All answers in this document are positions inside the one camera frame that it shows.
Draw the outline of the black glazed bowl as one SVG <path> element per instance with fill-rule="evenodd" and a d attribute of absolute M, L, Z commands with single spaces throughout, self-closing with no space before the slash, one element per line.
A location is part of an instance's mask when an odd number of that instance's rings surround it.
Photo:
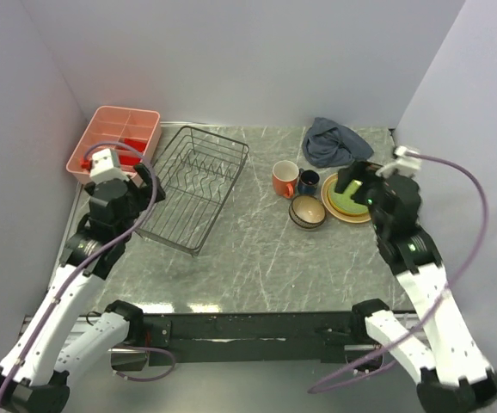
<path fill-rule="evenodd" d="M 305 194 L 292 199 L 288 213 L 291 221 L 304 230 L 315 230 L 327 218 L 324 205 L 317 198 Z"/>

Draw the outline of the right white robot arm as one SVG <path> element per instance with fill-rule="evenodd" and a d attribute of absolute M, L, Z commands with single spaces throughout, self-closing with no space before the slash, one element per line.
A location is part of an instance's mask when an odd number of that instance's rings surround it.
<path fill-rule="evenodd" d="M 380 256 L 408 295 L 426 335 L 404 328 L 381 300 L 354 305 L 358 342 L 378 342 L 416 384 L 426 412 L 475 412 L 497 401 L 497 371 L 469 333 L 448 285 L 445 265 L 419 221 L 420 187 L 412 171 L 357 161 L 339 172 L 336 192 L 352 182 L 352 200 L 367 207 Z"/>

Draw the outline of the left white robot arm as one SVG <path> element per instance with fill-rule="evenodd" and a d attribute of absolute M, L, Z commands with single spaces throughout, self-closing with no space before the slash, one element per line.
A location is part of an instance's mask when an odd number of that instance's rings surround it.
<path fill-rule="evenodd" d="M 0 410 L 60 412 L 72 381 L 95 360 L 117 345 L 145 342 L 143 311 L 120 300 L 72 344 L 65 342 L 81 307 L 123 256 L 132 233 L 165 197 L 154 172 L 143 163 L 134 169 L 142 185 L 115 166 L 91 169 L 89 212 L 65 243 L 42 304 L 0 361 Z"/>

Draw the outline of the yellow plate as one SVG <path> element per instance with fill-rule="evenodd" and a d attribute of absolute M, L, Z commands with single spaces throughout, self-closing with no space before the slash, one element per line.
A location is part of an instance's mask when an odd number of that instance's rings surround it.
<path fill-rule="evenodd" d="M 371 216 L 369 213 L 353 216 L 339 212 L 333 207 L 329 197 L 328 190 L 337 181 L 337 175 L 333 174 L 325 179 L 321 188 L 322 203 L 328 213 L 330 213 L 336 219 L 346 222 L 348 224 L 364 224 L 371 221 Z"/>

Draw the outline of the blue ceramic mug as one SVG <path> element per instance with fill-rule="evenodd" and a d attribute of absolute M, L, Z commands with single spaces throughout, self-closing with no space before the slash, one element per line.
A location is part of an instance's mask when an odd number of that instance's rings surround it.
<path fill-rule="evenodd" d="M 315 195 L 320 181 L 319 174 L 314 170 L 299 170 L 298 193 L 303 195 Z"/>

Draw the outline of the orange ceramic mug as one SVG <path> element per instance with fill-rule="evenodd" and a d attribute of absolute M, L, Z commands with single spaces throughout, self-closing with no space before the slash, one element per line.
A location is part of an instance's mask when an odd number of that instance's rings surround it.
<path fill-rule="evenodd" d="M 294 197 L 299 167 L 291 161 L 278 161 L 272 169 L 272 184 L 275 194 L 291 199 Z"/>

